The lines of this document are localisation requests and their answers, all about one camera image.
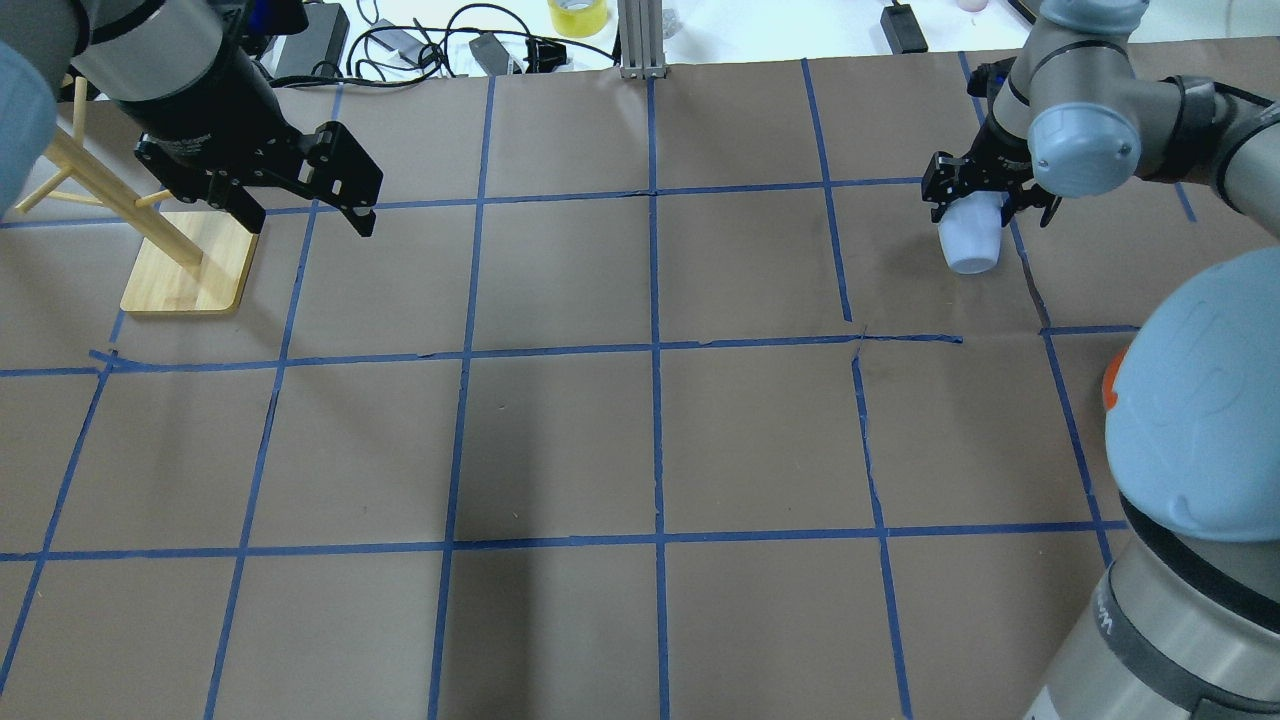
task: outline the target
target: orange object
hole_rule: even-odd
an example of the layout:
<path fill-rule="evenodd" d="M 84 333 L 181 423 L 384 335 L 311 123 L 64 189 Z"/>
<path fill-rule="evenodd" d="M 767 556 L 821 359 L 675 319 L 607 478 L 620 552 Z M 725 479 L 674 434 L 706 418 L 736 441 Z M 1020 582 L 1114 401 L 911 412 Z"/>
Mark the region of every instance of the orange object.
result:
<path fill-rule="evenodd" d="M 1129 346 L 1126 345 L 1124 350 L 1116 354 L 1111 359 L 1111 364 L 1107 365 L 1107 372 L 1102 373 L 1102 406 L 1111 410 L 1120 402 L 1120 396 L 1116 395 L 1114 388 L 1116 383 L 1116 374 L 1120 373 L 1120 364 L 1124 363 L 1124 356 L 1129 352 Z"/>

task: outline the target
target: wooden stand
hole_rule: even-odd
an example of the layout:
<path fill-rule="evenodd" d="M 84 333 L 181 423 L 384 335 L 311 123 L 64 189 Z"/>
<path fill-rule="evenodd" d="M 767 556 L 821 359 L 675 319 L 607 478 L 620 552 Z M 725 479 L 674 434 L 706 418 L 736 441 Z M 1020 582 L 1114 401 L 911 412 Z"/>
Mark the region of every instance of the wooden stand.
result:
<path fill-rule="evenodd" d="M 58 173 L 14 208 L 27 213 L 45 197 L 110 208 L 142 233 L 142 247 L 120 300 L 125 313 L 220 314 L 239 305 L 257 236 L 224 213 L 165 213 L 152 205 L 168 191 L 140 197 L 115 173 L 84 150 L 87 83 L 76 79 L 72 135 L 61 128 L 45 156 Z M 74 179 L 92 196 L 58 192 Z"/>

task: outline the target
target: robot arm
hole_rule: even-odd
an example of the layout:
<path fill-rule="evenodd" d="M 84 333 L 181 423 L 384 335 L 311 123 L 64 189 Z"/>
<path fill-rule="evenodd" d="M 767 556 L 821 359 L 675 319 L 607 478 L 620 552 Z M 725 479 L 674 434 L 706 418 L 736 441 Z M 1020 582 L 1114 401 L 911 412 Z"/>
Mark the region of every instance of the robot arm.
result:
<path fill-rule="evenodd" d="M 1134 77 L 1128 37 L 1143 0 L 1046 0 L 1014 61 L 983 65 L 969 92 L 987 120 L 961 158 L 937 152 L 922 181 L 938 222 L 979 190 L 1009 192 L 1002 220 L 1130 176 L 1207 184 L 1280 237 L 1280 106 L 1201 77 Z M 1033 181 L 1030 188 L 1024 188 Z"/>
<path fill-rule="evenodd" d="M 134 155 L 183 202 L 206 200 L 257 232 L 265 211 L 246 187 L 283 187 L 338 208 L 367 237 L 381 170 L 342 123 L 303 135 L 284 119 L 266 78 L 237 45 L 250 6 L 244 0 L 5 3 L 0 60 L 8 51 L 6 64 L 20 70 L 14 51 L 26 59 L 29 92 L 32 69 L 56 87 L 69 59 L 142 127 Z M 38 124 L 40 115 L 33 118 Z M 17 149 L 22 168 L 44 150 L 40 137 L 36 132 Z"/>

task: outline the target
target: light blue joint cap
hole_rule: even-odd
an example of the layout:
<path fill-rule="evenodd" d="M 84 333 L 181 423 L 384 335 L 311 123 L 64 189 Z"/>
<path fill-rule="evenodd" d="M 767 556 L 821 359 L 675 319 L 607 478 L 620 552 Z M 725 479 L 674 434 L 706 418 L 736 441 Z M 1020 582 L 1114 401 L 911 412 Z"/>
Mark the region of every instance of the light blue joint cap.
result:
<path fill-rule="evenodd" d="M 1094 102 L 1053 105 L 1032 120 L 1036 182 L 1062 197 L 1102 195 L 1138 169 L 1142 138 L 1120 113 Z"/>
<path fill-rule="evenodd" d="M 0 41 L 0 214 L 13 208 L 54 137 L 54 95 L 36 68 Z"/>
<path fill-rule="evenodd" d="M 1280 247 L 1202 272 L 1156 309 L 1112 386 L 1120 492 L 1175 533 L 1280 539 Z"/>
<path fill-rule="evenodd" d="M 1129 35 L 1138 29 L 1151 0 L 1044 0 L 1041 15 L 1089 35 Z"/>

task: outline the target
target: grid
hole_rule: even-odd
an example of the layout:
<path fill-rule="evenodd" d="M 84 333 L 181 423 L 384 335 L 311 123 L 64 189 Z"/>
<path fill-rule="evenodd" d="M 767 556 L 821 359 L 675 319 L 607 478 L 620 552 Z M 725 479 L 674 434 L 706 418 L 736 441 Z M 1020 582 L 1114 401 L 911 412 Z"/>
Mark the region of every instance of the grid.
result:
<path fill-rule="evenodd" d="M 969 58 L 959 54 L 955 81 L 959 83 L 969 73 Z M 29 582 L 26 594 L 18 611 L 17 621 L 12 637 L 8 641 L 4 664 L 0 665 L 0 693 L 4 692 L 9 680 L 10 670 L 15 659 L 22 655 L 22 638 L 28 612 L 32 607 L 37 592 L 41 587 L 41 578 L 50 564 L 64 561 L 118 561 L 131 559 L 230 559 L 234 560 L 230 587 L 225 602 L 225 612 L 218 639 L 216 656 L 212 662 L 212 674 L 209 682 L 207 700 L 204 716 L 211 719 L 219 702 L 223 669 L 227 662 L 228 644 L 232 629 L 237 620 L 237 601 L 244 575 L 246 560 L 251 557 L 283 557 L 283 556 L 337 556 L 337 555 L 392 555 L 392 553 L 438 553 L 440 559 L 440 574 L 438 587 L 438 605 L 435 612 L 434 646 L 431 652 L 430 675 L 424 678 L 428 685 L 429 708 L 428 717 L 443 717 L 442 714 L 442 669 L 445 662 L 445 637 L 451 615 L 456 611 L 451 607 L 451 582 L 454 578 L 454 559 L 458 553 L 517 550 L 517 548 L 558 548 L 558 547 L 603 547 L 603 546 L 641 546 L 652 547 L 654 557 L 654 602 L 657 626 L 657 669 L 658 669 L 658 711 L 664 720 L 673 716 L 672 687 L 669 653 L 669 628 L 668 628 L 668 546 L 691 543 L 741 543 L 741 542 L 768 542 L 768 541 L 832 541 L 832 539 L 874 539 L 878 543 L 881 591 L 884 600 L 886 621 L 890 633 L 890 642 L 893 661 L 893 676 L 897 685 L 899 710 L 905 717 L 915 717 L 911 696 L 911 659 L 904 650 L 902 618 L 899 612 L 899 593 L 895 587 L 893 562 L 891 561 L 891 538 L 924 538 L 924 537 L 963 537 L 963 536 L 1005 536 L 1005 534 L 1037 534 L 1037 533 L 1093 533 L 1097 538 L 1098 552 L 1105 562 L 1111 561 L 1111 548 L 1107 533 L 1125 529 L 1120 520 L 1106 520 L 1100 510 L 1094 493 L 1093 478 L 1085 460 L 1084 443 L 1078 429 L 1075 411 L 1069 397 L 1068 383 L 1064 379 L 1064 370 L 1055 346 L 1055 340 L 1073 336 L 1096 334 L 1128 334 L 1137 331 L 1132 324 L 1106 324 L 1106 325 L 1053 325 L 1050 316 L 1050 307 L 1039 290 L 1037 290 L 1034 274 L 1032 272 L 1032 259 L 1024 242 L 1023 232 L 1016 220 L 1011 233 L 1014 246 L 1023 265 L 1027 279 L 1029 300 L 1034 304 L 1042 319 L 1039 337 L 1043 342 L 1044 357 L 1052 374 L 1057 400 L 1061 405 L 1062 421 L 1070 438 L 1071 452 L 1079 470 L 1080 491 L 1088 503 L 1089 519 L 1080 521 L 1047 521 L 1047 523 L 991 523 L 991 524 L 960 524 L 960 525 L 913 525 L 890 524 L 886 521 L 881 491 L 877 486 L 876 473 L 876 446 L 877 424 L 876 414 L 868 406 L 868 382 L 864 378 L 863 360 L 860 352 L 864 343 L 934 343 L 943 346 L 963 345 L 965 338 L 959 334 L 947 333 L 911 333 L 911 334 L 876 334 L 863 332 L 850 332 L 844 334 L 815 334 L 797 337 L 765 337 L 765 338 L 726 338 L 704 341 L 669 341 L 663 340 L 660 323 L 662 287 L 659 287 L 659 200 L 668 196 L 682 195 L 730 195 L 730 193 L 765 193 L 787 190 L 822 190 L 826 205 L 826 219 L 828 225 L 831 251 L 836 268 L 836 284 L 838 287 L 840 310 L 846 322 L 856 327 L 859 319 L 858 307 L 850 300 L 850 283 L 845 266 L 845 255 L 841 247 L 840 223 L 837 222 L 837 201 L 833 195 L 835 188 L 863 187 L 877 184 L 902 184 L 910 186 L 919 182 L 918 177 L 879 177 L 879 178 L 854 178 L 840 179 L 832 177 L 831 163 L 828 161 L 827 142 L 819 105 L 822 99 L 815 91 L 815 83 L 810 69 L 810 63 L 800 63 L 804 78 L 804 91 L 809 104 L 809 115 L 813 124 L 813 142 L 820 164 L 820 181 L 817 182 L 790 182 L 776 184 L 733 184 L 733 186 L 703 186 L 703 187 L 660 187 L 659 184 L 659 151 L 658 151 L 658 118 L 654 81 L 649 79 L 645 92 L 645 113 L 648 132 L 648 187 L 632 191 L 605 191 L 605 192 L 571 192 L 554 195 L 521 195 L 490 197 L 486 193 L 486 179 L 490 168 L 490 137 L 494 119 L 494 94 L 495 81 L 490 78 L 486 85 L 484 135 L 481 142 L 480 174 L 475 197 L 453 200 L 422 200 L 388 202 L 380 209 L 398 208 L 445 208 L 462 206 L 474 208 L 475 228 L 470 264 L 468 295 L 466 304 L 466 329 L 462 347 L 458 351 L 425 352 L 425 354 L 384 354 L 384 355 L 342 355 L 342 356 L 305 356 L 291 357 L 289 347 L 293 337 L 294 319 L 298 311 L 298 302 L 306 279 L 308 255 L 311 251 L 312 236 L 316 229 L 317 218 L 332 213 L 329 208 L 321 208 L 312 202 L 308 208 L 284 208 L 269 210 L 273 217 L 305 214 L 306 231 L 302 240 L 301 254 L 297 260 L 297 272 L 292 286 L 292 296 L 288 306 L 288 315 L 284 322 L 283 338 L 279 354 L 274 360 L 261 361 L 234 361 L 234 363 L 175 363 L 156 364 L 131 360 L 120 355 L 118 350 L 102 352 L 90 351 L 90 356 L 96 360 L 93 365 L 65 366 L 65 368 L 12 368 L 0 369 L 0 378 L 24 377 L 60 377 L 60 375 L 88 375 L 96 378 L 96 387 L 92 400 L 84 414 L 83 424 L 77 436 L 74 448 L 67 462 L 61 484 L 58 489 L 52 515 L 49 519 L 40 551 L 35 552 L 9 552 L 0 553 L 0 562 L 32 562 Z M 343 94 L 334 94 L 330 117 L 337 119 L 343 104 Z M 982 108 L 974 101 L 974 110 L 978 120 L 982 120 Z M 1185 210 L 1187 220 L 1196 223 L 1197 217 L 1192 206 L 1192 200 L 1181 186 L 1175 188 L 1179 204 Z M 620 345 L 585 345 L 563 347 L 531 347 L 531 348 L 500 348 L 479 350 L 475 345 L 476 306 L 481 274 L 481 252 L 484 245 L 485 210 L 493 205 L 520 204 L 520 202 L 558 202 L 576 200 L 608 200 L 622 197 L 648 199 L 648 236 L 649 236 L 649 290 L 650 290 L 650 337 L 648 343 L 620 343 Z M 49 228 L 81 224 L 114 223 L 109 219 L 95 220 L 41 220 L 31 223 L 5 223 L 0 229 L 8 228 Z M 122 332 L 124 322 L 123 313 L 116 315 L 111 329 L 110 342 L 114 345 Z M 773 529 L 773 530 L 722 530 L 722 532 L 669 532 L 666 524 L 666 497 L 664 497 L 664 456 L 663 456 L 663 360 L 672 354 L 703 352 L 717 348 L 759 348 L 759 347 L 803 347 L 838 345 L 856 347 L 849 364 L 849 383 L 856 398 L 858 427 L 860 438 L 851 438 L 851 442 L 860 445 L 864 461 L 867 493 L 870 500 L 873 523 L 867 527 L 849 528 L 812 528 L 812 529 Z M 536 356 L 563 356 L 563 355 L 608 355 L 608 354 L 649 354 L 652 365 L 652 418 L 653 418 L 653 502 L 655 507 L 653 530 L 649 533 L 628 534 L 594 534 L 594 536 L 566 536 L 566 537 L 527 537 L 504 539 L 462 539 L 457 537 L 458 496 L 462 475 L 463 438 L 468 411 L 470 383 L 472 375 L 471 364 L 477 359 L 499 357 L 536 357 Z M 448 505 L 445 511 L 444 538 L 440 541 L 424 542 L 380 542 L 380 543 L 348 543 L 348 544 L 264 544 L 256 546 L 250 542 L 251 530 L 255 521 L 262 475 L 269 456 L 273 429 L 275 425 L 276 407 L 284 388 L 285 378 L 291 369 L 306 366 L 330 366 L 353 364 L 407 364 L 407 363 L 435 363 L 453 361 L 460 364 L 458 397 L 456 420 L 453 425 L 452 462 L 449 468 Z M 95 423 L 95 416 L 102 395 L 111 378 L 119 375 L 160 374 L 160 373 L 238 373 L 250 370 L 273 370 L 270 400 L 262 420 L 261 441 L 257 448 L 253 465 L 252 482 L 248 491 L 248 501 L 244 507 L 239 542 L 234 547 L 172 547 L 172 548 L 113 548 L 113 550 L 54 550 L 54 538 L 59 528 L 60 516 L 68 493 L 77 474 L 81 452 L 86 438 Z"/>

